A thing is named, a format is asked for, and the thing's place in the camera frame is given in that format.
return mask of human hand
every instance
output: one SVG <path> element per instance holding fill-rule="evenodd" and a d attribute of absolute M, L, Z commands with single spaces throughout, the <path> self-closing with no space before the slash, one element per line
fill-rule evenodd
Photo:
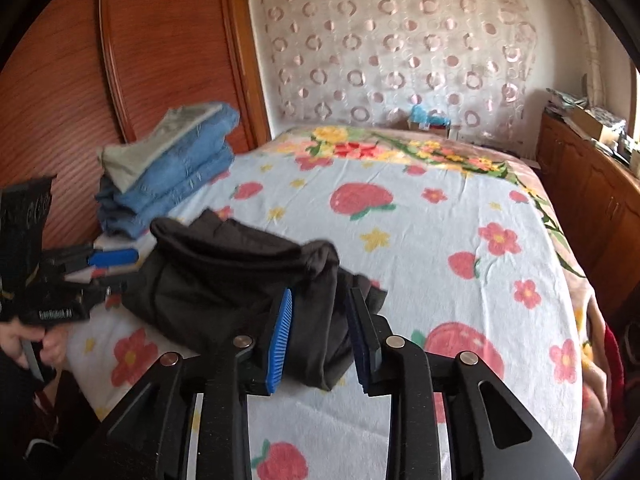
<path fill-rule="evenodd" d="M 17 318 L 9 323 L 0 323 L 0 348 L 22 368 L 29 368 L 22 350 L 22 340 L 42 341 L 40 360 L 48 366 L 60 366 L 66 358 L 68 325 L 57 325 L 48 332 L 42 327 L 25 326 Z"/>
<path fill-rule="evenodd" d="M 68 325 L 56 325 L 42 339 L 40 360 L 43 364 L 61 366 L 66 358 L 66 341 L 69 336 Z"/>
<path fill-rule="evenodd" d="M 24 326 L 17 317 L 9 323 L 0 323 L 0 348 L 22 368 L 29 368 L 29 364 L 22 351 L 21 340 L 42 341 L 44 336 L 42 327 Z"/>

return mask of black garment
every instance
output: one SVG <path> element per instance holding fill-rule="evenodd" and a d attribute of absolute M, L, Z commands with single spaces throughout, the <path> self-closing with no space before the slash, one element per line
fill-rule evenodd
<path fill-rule="evenodd" d="M 0 350 L 0 472 L 7 480 L 30 480 L 37 476 L 14 449 L 20 416 L 30 408 L 33 395 L 44 385 L 20 368 Z"/>
<path fill-rule="evenodd" d="M 327 241 L 300 246 L 210 210 L 189 227 L 156 219 L 151 232 L 158 245 L 140 269 L 146 287 L 124 295 L 125 307 L 169 339 L 211 354 L 231 336 L 259 336 L 272 301 L 288 287 L 294 315 L 285 373 L 308 386 L 330 390 L 353 361 L 347 291 L 360 288 L 373 314 L 386 297 L 338 267 Z"/>

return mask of stack of clothes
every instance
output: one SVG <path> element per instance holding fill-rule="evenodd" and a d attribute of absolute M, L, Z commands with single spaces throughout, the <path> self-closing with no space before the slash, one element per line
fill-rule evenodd
<path fill-rule="evenodd" d="M 98 150 L 102 230 L 139 238 L 154 218 L 228 170 L 234 155 L 225 136 L 238 122 L 224 103 L 185 106 L 169 110 L 146 139 Z"/>

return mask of wooden cabinet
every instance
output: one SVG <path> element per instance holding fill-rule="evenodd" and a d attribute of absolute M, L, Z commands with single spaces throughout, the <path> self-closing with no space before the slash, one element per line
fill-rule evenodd
<path fill-rule="evenodd" d="M 558 136 L 553 128 L 543 123 L 538 139 L 538 163 L 542 170 L 543 179 L 551 183 L 556 173 L 556 158 L 558 151 Z"/>
<path fill-rule="evenodd" d="M 640 182 L 568 126 L 544 116 L 542 182 L 607 319 L 640 282 Z"/>
<path fill-rule="evenodd" d="M 625 202 L 617 201 L 610 214 L 610 237 L 597 264 L 588 273 L 605 318 L 615 314 L 617 307 L 640 282 L 640 214 Z"/>

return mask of sheer curtain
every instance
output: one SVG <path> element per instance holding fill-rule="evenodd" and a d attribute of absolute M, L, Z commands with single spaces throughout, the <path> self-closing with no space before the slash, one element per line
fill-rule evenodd
<path fill-rule="evenodd" d="M 389 126 L 414 104 L 461 140 L 522 142 L 536 27 L 525 0 L 251 0 L 280 125 Z"/>

